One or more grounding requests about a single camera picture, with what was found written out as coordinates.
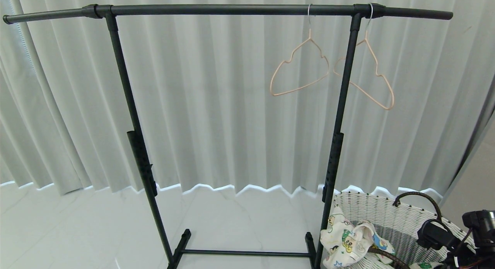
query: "curtain fold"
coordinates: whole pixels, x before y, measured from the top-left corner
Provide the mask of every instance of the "curtain fold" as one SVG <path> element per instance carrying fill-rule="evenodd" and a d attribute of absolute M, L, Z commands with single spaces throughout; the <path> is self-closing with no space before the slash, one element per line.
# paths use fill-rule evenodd
<path fill-rule="evenodd" d="M 14 12 L 91 3 L 369 2 L 453 11 L 451 21 L 371 21 L 369 40 L 379 72 L 394 88 L 396 106 L 386 112 L 350 86 L 339 190 L 401 186 L 444 193 L 475 129 L 480 130 L 479 117 L 493 109 L 486 102 L 495 75 L 495 0 L 18 1 Z M 331 73 L 285 96 L 268 91 L 277 65 L 307 38 L 308 17 L 170 15 L 117 17 L 117 22 L 160 187 L 233 184 L 241 190 L 248 184 L 282 184 L 292 192 L 299 186 L 315 191 L 323 183 L 341 78 Z M 313 38 L 331 66 L 345 55 L 349 24 L 349 17 L 311 17 Z M 126 136 L 131 120 L 106 23 L 60 19 L 20 29 L 21 35 L 2 24 L 2 182 L 53 182 L 61 193 L 90 185 L 140 190 Z M 26 45 L 19 45 L 19 36 Z M 351 80 L 387 105 L 387 88 L 373 77 L 374 69 L 373 58 L 359 46 Z M 305 45 L 280 70 L 274 88 L 290 90 L 325 72 L 317 50 Z"/>

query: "hanger hook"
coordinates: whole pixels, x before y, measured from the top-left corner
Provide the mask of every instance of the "hanger hook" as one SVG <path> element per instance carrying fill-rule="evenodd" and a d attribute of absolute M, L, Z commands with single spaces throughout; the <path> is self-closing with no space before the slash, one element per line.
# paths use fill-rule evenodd
<path fill-rule="evenodd" d="M 311 8 L 311 5 L 312 5 L 312 4 L 313 4 L 313 3 L 310 3 L 310 4 L 308 5 L 308 21 L 309 21 L 309 29 L 311 29 L 311 16 L 309 15 L 309 8 Z"/>
<path fill-rule="evenodd" d="M 373 19 L 373 3 L 368 3 L 371 6 L 371 14 L 370 14 L 370 19 L 368 20 L 368 24 L 366 24 L 366 30 L 368 31 L 368 26 L 370 26 L 371 19 Z"/>

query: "black camera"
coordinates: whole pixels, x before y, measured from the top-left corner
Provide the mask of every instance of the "black camera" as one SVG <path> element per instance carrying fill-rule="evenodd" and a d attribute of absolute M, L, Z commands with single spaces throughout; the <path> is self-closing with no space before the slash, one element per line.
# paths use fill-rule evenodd
<path fill-rule="evenodd" d="M 495 268 L 495 210 L 472 211 L 463 214 L 463 223 L 469 228 L 464 239 L 460 240 L 441 221 L 427 220 L 418 231 L 418 244 L 423 248 L 449 250 L 443 269 L 494 269 Z M 465 239 L 473 234 L 476 248 Z"/>

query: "pink hanger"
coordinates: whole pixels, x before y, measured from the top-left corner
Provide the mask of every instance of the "pink hanger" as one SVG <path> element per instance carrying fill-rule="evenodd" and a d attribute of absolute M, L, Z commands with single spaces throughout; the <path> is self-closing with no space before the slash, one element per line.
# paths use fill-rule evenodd
<path fill-rule="evenodd" d="M 359 89 L 362 93 L 364 93 L 364 95 L 368 96 L 368 98 L 370 98 L 371 100 L 373 100 L 373 102 L 375 102 L 377 105 L 379 105 L 383 109 L 389 111 L 395 105 L 394 91 L 393 91 L 392 87 L 390 86 L 390 83 L 389 83 L 389 80 L 387 80 L 387 77 L 385 77 L 385 75 L 378 74 L 378 60 L 377 60 L 377 58 L 375 56 L 375 53 L 373 52 L 373 49 L 371 49 L 370 43 L 368 42 L 368 26 L 370 25 L 370 21 L 373 18 L 373 5 L 371 3 L 369 5 L 371 5 L 371 15 L 370 15 L 370 19 L 368 20 L 368 24 L 366 25 L 366 31 L 364 33 L 364 40 L 362 40 L 361 42 L 359 42 L 356 45 L 356 47 L 359 46 L 359 45 L 361 45 L 362 43 L 366 43 L 366 46 L 368 47 L 371 55 L 373 56 L 373 59 L 375 60 L 375 76 L 381 77 L 383 79 L 383 81 L 385 81 L 385 83 L 387 84 L 387 87 L 389 88 L 390 95 L 391 95 L 390 106 L 389 107 L 385 107 L 384 105 L 382 105 L 381 103 L 379 103 L 377 100 L 375 100 L 375 98 L 373 98 L 371 95 L 369 95 L 366 91 L 364 91 L 361 87 L 359 87 L 357 84 L 355 84 L 355 83 L 353 83 L 351 81 L 349 81 L 349 83 L 352 84 L 353 86 L 357 87 L 357 89 Z M 337 63 L 339 63 L 339 61 L 343 61 L 343 60 L 345 60 L 345 57 L 338 59 L 336 61 L 335 65 L 334 65 L 334 74 L 335 75 L 338 75 L 339 77 L 342 77 L 342 75 L 340 75 L 339 73 L 337 73 L 335 71 L 335 68 L 337 66 Z"/>
<path fill-rule="evenodd" d="M 270 81 L 270 93 L 273 95 L 273 96 L 279 96 L 279 95 L 284 95 L 284 94 L 287 94 L 287 93 L 291 93 L 291 92 L 294 92 L 294 91 L 298 91 L 298 90 L 301 90 L 303 89 L 304 87 L 308 87 L 312 84 L 314 84 L 315 82 L 318 82 L 322 79 L 324 79 L 325 77 L 327 77 L 330 73 L 330 64 L 328 62 L 328 59 L 326 56 L 323 55 L 323 52 L 321 51 L 321 48 L 320 46 L 318 46 L 318 44 L 311 38 L 311 18 L 309 16 L 309 8 L 311 7 L 311 4 L 308 5 L 308 20 L 309 20 L 309 36 L 308 36 L 308 39 L 306 39 L 304 42 L 302 42 L 301 44 L 299 44 L 299 46 L 297 46 L 293 51 L 292 53 L 290 54 L 290 59 L 288 61 L 282 61 L 279 66 L 277 67 L 277 70 L 275 70 L 275 73 L 273 74 L 272 76 L 272 80 Z M 298 88 L 295 88 L 295 89 L 292 89 L 290 91 L 284 91 L 284 92 L 281 92 L 281 93 L 274 93 L 273 92 L 273 81 L 275 79 L 275 76 L 277 75 L 280 67 L 284 64 L 284 63 L 290 63 L 292 62 L 292 58 L 294 58 L 294 53 L 295 51 L 297 51 L 298 49 L 300 49 L 304 44 L 306 44 L 307 42 L 311 42 L 313 43 L 317 48 L 318 50 L 320 51 L 320 58 L 322 59 L 325 59 L 325 61 L 327 62 L 327 67 L 328 67 L 328 70 L 327 70 L 327 73 L 325 75 L 323 75 L 323 77 L 320 77 L 319 79 L 309 83 L 309 84 L 306 84 L 304 86 L 301 86 L 301 87 L 298 87 Z"/>

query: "white marble floor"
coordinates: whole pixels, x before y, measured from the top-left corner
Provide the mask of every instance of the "white marble floor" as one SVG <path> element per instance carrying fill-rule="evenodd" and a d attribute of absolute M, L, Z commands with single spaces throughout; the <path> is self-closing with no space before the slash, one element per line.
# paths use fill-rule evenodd
<path fill-rule="evenodd" d="M 373 193 L 392 197 L 380 188 Z M 184 194 L 174 187 L 160 191 L 156 200 L 172 251 L 189 228 L 188 249 L 306 252 L 304 235 L 311 232 L 317 242 L 323 210 L 321 189 L 313 194 L 298 188 L 288 195 L 281 188 L 247 188 L 236 195 L 233 187 L 198 186 Z M 423 198 L 403 202 L 432 209 Z M 61 197 L 53 186 L 2 185 L 0 209 L 2 269 L 167 267 L 144 192 L 86 189 Z M 301 269 L 309 268 L 309 261 L 184 255 L 179 264 L 179 269 L 231 267 Z"/>

